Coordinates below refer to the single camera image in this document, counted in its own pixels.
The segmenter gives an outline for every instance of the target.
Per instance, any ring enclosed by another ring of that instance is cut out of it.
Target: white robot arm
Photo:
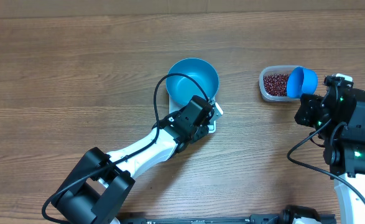
[[[50,198],[52,205],[67,223],[118,223],[115,216],[134,185],[134,178],[206,136],[208,124],[222,114],[217,103],[193,96],[189,104],[160,120],[149,135],[138,142],[107,154],[97,147],[89,150]],[[80,181],[87,172],[91,174],[83,180],[99,181],[106,188],[102,195]]]
[[[342,74],[326,77],[323,84],[326,95],[303,94],[294,118],[297,124],[316,129],[310,139],[319,134],[324,140],[318,146],[324,148],[330,171],[291,159],[291,152],[300,144],[287,157],[334,179],[343,224],[365,224],[365,91],[353,88],[353,79]]]

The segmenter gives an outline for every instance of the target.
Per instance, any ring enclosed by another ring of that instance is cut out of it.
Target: clear plastic container
[[[290,101],[299,100],[299,99],[290,98],[287,96],[272,96],[265,91],[265,86],[264,86],[264,77],[266,77],[268,75],[273,75],[273,74],[291,74],[292,71],[297,67],[301,67],[301,66],[299,66],[299,65],[276,65],[276,66],[269,66],[269,67],[263,69],[263,71],[259,75],[259,89],[261,91],[262,98],[267,102],[290,102]]]

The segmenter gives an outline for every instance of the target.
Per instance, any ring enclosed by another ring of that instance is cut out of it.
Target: red beans
[[[289,74],[271,74],[264,76],[265,91],[271,96],[287,96]]]

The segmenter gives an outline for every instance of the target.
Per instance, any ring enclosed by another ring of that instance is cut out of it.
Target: wooden table
[[[286,159],[312,131],[295,124],[299,102],[264,102],[258,76],[303,65],[320,83],[340,72],[365,89],[365,10],[0,20],[0,223],[48,223],[43,202],[87,150],[149,133],[155,84],[187,57],[217,69],[225,114],[215,134],[141,175],[121,212],[235,217],[298,204],[339,218],[333,181]],[[164,86],[158,102],[165,116]],[[294,157],[327,169],[322,152],[308,143]]]

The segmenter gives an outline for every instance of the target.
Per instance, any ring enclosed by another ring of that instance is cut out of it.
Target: blue bowl
[[[287,96],[301,98],[303,93],[313,94],[318,86],[318,76],[304,67],[295,68],[287,81]]]
[[[219,77],[217,71],[205,60],[198,58],[183,59],[171,67],[169,74],[171,73],[182,73],[192,77],[211,100],[218,92]],[[182,106],[187,105],[193,95],[205,98],[199,88],[185,77],[168,77],[165,81],[165,87],[171,98]]]

